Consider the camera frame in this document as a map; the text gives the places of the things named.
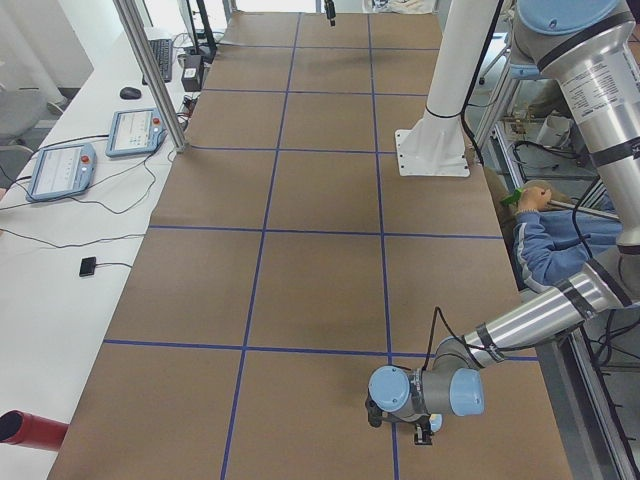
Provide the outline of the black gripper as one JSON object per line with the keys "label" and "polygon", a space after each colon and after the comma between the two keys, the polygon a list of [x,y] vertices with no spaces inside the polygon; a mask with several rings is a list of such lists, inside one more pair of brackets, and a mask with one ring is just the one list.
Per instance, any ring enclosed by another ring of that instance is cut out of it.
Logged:
{"label": "black gripper", "polygon": [[420,415],[414,420],[414,438],[415,445],[431,445],[433,432],[430,422],[430,414]]}
{"label": "black gripper", "polygon": [[336,19],[336,11],[335,11],[334,1],[333,0],[324,0],[323,1],[323,5],[324,5],[326,18],[328,20],[335,20]]}

